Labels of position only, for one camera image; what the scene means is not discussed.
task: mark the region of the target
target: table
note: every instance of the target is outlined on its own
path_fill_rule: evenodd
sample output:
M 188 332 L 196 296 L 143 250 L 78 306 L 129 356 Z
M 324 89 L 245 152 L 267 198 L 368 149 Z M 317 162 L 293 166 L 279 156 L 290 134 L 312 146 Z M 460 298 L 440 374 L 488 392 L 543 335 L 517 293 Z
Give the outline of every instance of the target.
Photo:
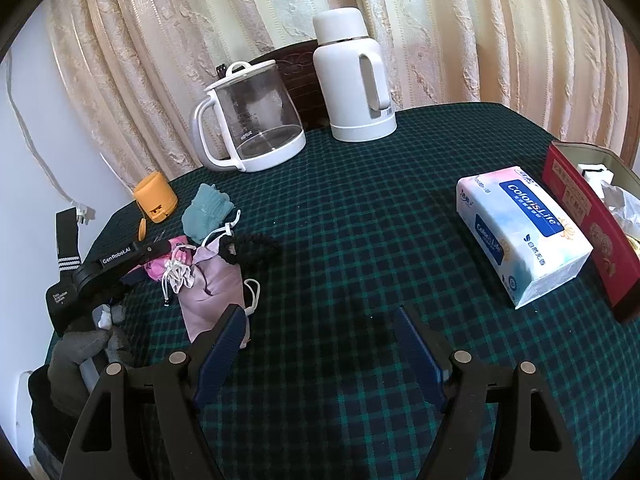
M 252 340 L 200 422 L 228 479 L 414 479 L 440 415 L 425 404 L 395 342 L 392 315 L 414 302 L 430 328 L 485 362 L 533 361 L 546 375 L 586 480 L 609 479 L 640 434 L 640 323 L 612 317 L 589 260 L 572 282 L 514 310 L 458 218 L 462 176 L 520 165 L 541 181 L 552 137 L 496 104 L 398 114 L 391 136 L 341 143 L 308 133 L 295 158 L 254 174 L 193 171 L 172 183 L 177 211 L 148 236 L 181 233 L 201 182 L 242 210 L 236 232 L 282 242 L 282 259 L 252 276 L 262 295 Z M 130 240 L 140 212 L 118 211 L 89 257 Z M 177 299 L 137 285 L 124 329 L 136 365 L 188 344 Z M 148 446 L 170 478 L 157 421 Z M 488 410 L 474 472 L 484 471 Z

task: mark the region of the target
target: blue label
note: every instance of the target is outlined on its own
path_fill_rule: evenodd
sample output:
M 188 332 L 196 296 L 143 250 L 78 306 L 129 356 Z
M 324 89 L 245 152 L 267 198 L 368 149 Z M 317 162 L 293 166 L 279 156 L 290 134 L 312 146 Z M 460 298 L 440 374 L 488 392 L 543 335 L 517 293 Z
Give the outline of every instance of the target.
M 489 252 L 494 257 L 495 262 L 500 265 L 504 258 L 504 250 L 502 249 L 500 242 L 495 239 L 491 229 L 489 229 L 482 221 L 480 215 L 476 215 L 476 233 L 478 233 L 480 238 L 482 238 L 486 248 L 489 249 Z
M 518 204 L 529 220 L 533 222 L 543 237 L 564 231 L 564 227 L 542 201 L 521 180 L 501 182 L 500 187 Z

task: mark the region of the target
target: curtain fold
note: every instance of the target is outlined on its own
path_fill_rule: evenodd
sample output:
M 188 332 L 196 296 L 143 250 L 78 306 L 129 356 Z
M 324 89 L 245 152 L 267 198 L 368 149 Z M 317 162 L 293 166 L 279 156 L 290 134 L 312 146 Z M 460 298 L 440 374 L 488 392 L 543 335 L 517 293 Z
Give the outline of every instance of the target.
M 200 165 L 191 110 L 215 67 L 314 37 L 313 15 L 357 6 L 398 109 L 499 102 L 562 140 L 620 152 L 623 29 L 601 0 L 47 0 L 69 97 L 129 186 Z M 205 114 L 209 149 L 226 156 Z

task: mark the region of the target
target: black scrunchie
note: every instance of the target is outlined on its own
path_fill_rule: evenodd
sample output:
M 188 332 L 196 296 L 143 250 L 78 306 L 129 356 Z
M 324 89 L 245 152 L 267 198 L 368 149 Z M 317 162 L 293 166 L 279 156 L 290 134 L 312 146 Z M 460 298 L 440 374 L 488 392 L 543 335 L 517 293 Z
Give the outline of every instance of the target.
M 234 246 L 236 254 L 229 251 L 231 245 Z M 261 262 L 268 263 L 280 253 L 280 250 L 280 243 L 265 234 L 239 234 L 224 235 L 220 238 L 218 254 L 230 265 L 251 267 Z

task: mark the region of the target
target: tissue pack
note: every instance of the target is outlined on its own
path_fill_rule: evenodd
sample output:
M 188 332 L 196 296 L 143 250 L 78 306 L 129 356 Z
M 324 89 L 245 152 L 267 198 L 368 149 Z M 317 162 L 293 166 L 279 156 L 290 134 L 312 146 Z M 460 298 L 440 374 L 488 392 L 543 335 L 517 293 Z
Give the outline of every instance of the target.
M 574 278 L 592 247 L 562 208 L 514 166 L 461 178 L 456 209 L 520 308 Z

